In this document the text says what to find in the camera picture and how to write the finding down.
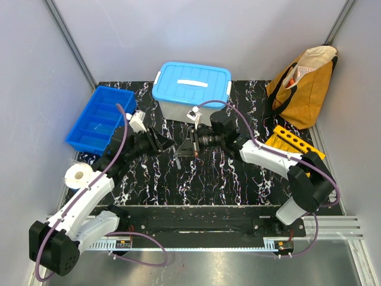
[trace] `roll of tape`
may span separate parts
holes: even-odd
[[[89,185],[93,169],[86,163],[72,165],[65,174],[65,184],[73,189],[81,189]]]

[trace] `black marble table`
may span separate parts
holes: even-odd
[[[281,117],[266,113],[265,80],[234,81],[230,103],[249,120],[255,135],[266,141],[277,125],[312,144],[308,130],[298,130]],[[186,138],[186,123],[165,120],[158,102],[152,98],[153,82],[102,82],[99,85],[134,91],[138,109],[146,112],[145,124],[152,125],[179,146]],[[243,121],[233,110],[241,133],[248,134]],[[98,156],[80,153],[78,161],[93,164]],[[181,158],[181,170],[173,150],[158,157],[137,158],[121,184],[115,186],[100,205],[275,205],[290,197],[288,181],[261,166],[233,161],[219,148],[207,150],[199,158]],[[73,195],[69,191],[66,201]]]

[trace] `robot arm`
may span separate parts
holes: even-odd
[[[231,159],[257,164],[280,174],[289,181],[292,193],[291,198],[276,213],[283,225],[292,224],[307,212],[316,212],[333,191],[331,183],[320,174],[288,159],[292,156],[306,161],[332,177],[318,154],[312,151],[295,154],[266,146],[266,149],[283,153],[283,158],[256,146],[251,139],[237,133],[233,121],[224,111],[213,113],[210,120],[211,128],[206,125],[198,125],[197,129],[196,126],[189,128],[189,135],[176,151],[176,156],[197,157],[203,148],[221,146]]]
[[[113,205],[107,207],[88,223],[83,224],[83,222],[99,201],[120,183],[128,171],[129,162],[145,154],[157,156],[174,144],[174,141],[160,135],[154,128],[135,124],[136,117],[140,115],[141,112],[137,112],[130,121],[130,126],[137,133],[133,133],[129,128],[122,152],[108,172],[91,189],[86,192],[83,192],[84,188],[78,190],[70,201],[47,222],[36,221],[30,227],[29,257],[31,260],[36,261],[42,241],[54,228],[43,249],[40,264],[64,276],[74,268],[81,253],[91,244],[110,232],[127,229],[128,225],[121,224],[128,224],[128,212]],[[123,139],[123,129],[124,127],[115,130],[103,156],[92,166],[93,172],[89,176],[87,185],[100,175],[114,158]],[[62,219],[62,213],[72,204],[73,206]]]

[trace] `gray wall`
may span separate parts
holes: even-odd
[[[28,230],[57,211],[91,90],[41,0],[1,1],[1,285],[27,285]]]
[[[339,61],[318,119],[349,214],[381,278],[381,2],[358,1],[335,46]]]
[[[55,0],[97,81],[154,80],[168,61],[272,79],[324,42],[345,0]]]

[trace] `cable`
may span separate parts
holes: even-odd
[[[312,215],[314,216],[315,225],[316,225],[315,236],[314,236],[314,239],[312,240],[312,243],[305,250],[303,250],[302,252],[293,254],[292,256],[282,256],[283,258],[299,257],[299,256],[302,256],[302,255],[305,255],[307,252],[309,252],[313,248],[313,246],[315,245],[315,243],[317,241],[317,236],[318,236],[318,233],[319,233],[319,223],[317,221],[316,214],[313,213]]]
[[[143,261],[139,261],[139,260],[135,260],[135,259],[131,259],[131,258],[126,258],[126,257],[118,256],[116,254],[114,254],[114,256],[113,256],[114,259],[118,258],[118,259],[121,259],[121,260],[124,260],[124,261],[135,262],[135,263],[138,263],[138,264],[141,264],[141,265],[152,266],[152,267],[163,267],[163,266],[168,264],[168,253],[166,252],[165,248],[157,240],[155,240],[154,238],[150,237],[149,235],[147,235],[147,234],[141,234],[140,232],[110,232],[109,234],[106,234],[106,237],[109,237],[110,235],[137,235],[139,237],[147,238],[147,239],[151,240],[153,243],[155,243],[157,246],[160,247],[160,249],[163,251],[163,254],[164,254],[164,257],[165,257],[164,262],[160,263],[160,264],[147,263],[147,262],[143,262]]]
[[[122,152],[122,149],[124,147],[124,143],[126,142],[126,138],[127,138],[127,127],[128,127],[128,121],[127,121],[127,117],[126,117],[126,113],[123,109],[123,107],[117,103],[116,104],[116,107],[117,107],[117,110],[123,115],[123,119],[124,119],[124,132],[123,132],[123,139],[121,141],[121,144],[119,146],[119,149],[117,151],[117,153],[115,154],[115,157],[111,160],[111,162],[107,165],[107,167],[89,184],[89,186],[85,189],[83,189],[77,197],[75,197],[75,199],[67,206],[67,208],[63,211],[62,215],[61,215],[61,218],[59,218],[54,224],[53,226],[51,227],[51,229],[48,231],[48,233],[46,234],[46,236],[44,237],[43,241],[42,241],[42,244],[38,250],[38,253],[37,253],[37,258],[36,258],[36,265],[35,265],[35,275],[36,275],[36,279],[39,281],[39,282],[45,282],[47,281],[48,279],[50,279],[53,275],[54,275],[54,272],[50,273],[47,277],[41,277],[40,275],[40,271],[39,271],[39,267],[40,267],[40,262],[41,262],[41,257],[42,257],[42,253],[43,253],[43,249],[45,248],[46,246],[46,243],[48,242],[48,240],[50,239],[52,233],[55,231],[55,228],[60,224],[60,222],[62,222],[65,218],[65,216],[67,215],[67,213],[70,211],[70,209],[75,205],[75,203],[85,194],[85,192],[87,192],[89,189],[91,189],[92,186],[94,186],[98,180],[103,177],[104,174],[107,173],[107,171],[113,166],[113,164],[115,163],[115,161],[118,159],[120,153]],[[147,235],[141,235],[141,236],[144,236],[144,237],[148,237],[150,240],[152,240],[154,243],[156,243],[158,246],[160,246],[160,248],[163,250],[164,252],[164,255],[166,257],[165,259],[165,263],[168,262],[168,257],[167,257],[167,254],[164,250],[164,248],[159,244],[159,242],[157,242],[156,240],[154,240],[153,238],[147,236]]]
[[[276,151],[274,149],[271,149],[271,148],[267,148],[263,143],[257,141],[255,139],[255,136],[254,136],[254,134],[253,134],[253,132],[251,130],[251,127],[250,127],[248,121],[246,120],[246,118],[243,116],[243,114],[236,107],[232,106],[231,104],[229,104],[229,103],[227,103],[225,101],[222,101],[222,100],[208,100],[206,102],[203,102],[202,104],[197,105],[197,107],[200,108],[203,105],[208,104],[208,103],[212,103],[212,102],[223,103],[226,106],[230,107],[232,110],[234,110],[241,117],[241,119],[243,120],[244,124],[246,125],[247,129],[249,130],[251,140],[253,141],[254,145],[257,146],[259,149],[263,149],[263,150],[266,150],[269,153],[272,153],[272,154],[278,155],[280,157],[289,159],[289,157],[286,154],[283,154],[283,153],[278,152],[278,151]],[[336,191],[336,200],[333,201],[332,203],[322,204],[321,205],[322,207],[332,207],[332,206],[335,206],[336,204],[338,204],[340,202],[341,194],[340,194],[339,187],[337,186],[337,184],[334,182],[334,180],[329,175],[325,174],[323,171],[321,171],[320,169],[316,168],[312,164],[309,164],[308,162],[303,161],[303,160],[301,160],[299,158],[290,157],[290,159],[293,160],[293,161],[296,161],[298,163],[301,163],[304,166],[312,169],[313,171],[317,172],[319,175],[322,175],[322,177],[324,177],[327,181],[329,181],[332,184],[332,186],[334,187],[334,189]]]
[[[220,102],[220,103],[223,103],[225,104],[226,106],[230,107],[232,110],[234,110],[240,117],[241,119],[243,120],[244,124],[246,125],[247,129],[249,130],[249,133],[250,133],[250,137],[251,137],[251,140],[253,141],[254,145],[257,146],[259,149],[262,148],[272,154],[275,154],[275,155],[278,155],[278,156],[281,156],[283,158],[287,158],[288,159],[288,156],[286,154],[283,154],[281,152],[278,152],[276,150],[273,150],[273,149],[270,149],[270,148],[267,148],[263,143],[260,143],[258,142],[255,137],[254,137],[254,134],[251,130],[251,127],[248,123],[248,121],[246,120],[246,118],[243,116],[243,114],[234,106],[232,106],[231,104],[227,103],[227,102],[224,102],[222,100],[208,100],[206,102],[203,102],[202,104],[200,105],[197,105],[198,108],[202,107],[203,105],[205,104],[208,104],[208,103],[211,103],[211,102]],[[291,160],[293,161],[296,161],[298,163],[301,163],[303,164],[304,166],[307,166],[309,167],[310,169],[312,169],[313,171],[319,173],[320,175],[322,175],[325,179],[327,179],[331,184],[332,186],[334,187],[334,189],[336,190],[336,200],[333,201],[332,203],[329,203],[329,204],[323,204],[321,205],[322,207],[331,207],[331,206],[334,206],[336,204],[339,203],[340,201],[340,197],[341,197],[341,194],[340,194],[340,190],[339,190],[339,187],[337,186],[337,184],[334,182],[334,180],[328,176],[327,174],[325,174],[323,171],[321,171],[320,169],[316,168],[315,166],[313,166],[312,164],[309,164],[308,162],[306,161],[303,161],[299,158],[295,158],[295,157],[290,157]],[[315,245],[316,243],[316,240],[317,240],[317,236],[318,236],[318,230],[319,230],[319,226],[318,226],[318,221],[317,221],[317,216],[316,214],[313,213],[313,216],[315,218],[315,223],[316,223],[316,233],[315,233],[315,237],[314,237],[314,240],[312,241],[312,243],[305,249],[303,250],[302,252],[300,253],[297,253],[297,254],[294,254],[292,256],[285,256],[285,257],[288,257],[288,258],[291,258],[291,257],[298,257],[298,256],[302,256],[304,255],[305,253],[309,252],[311,250],[311,248]]]

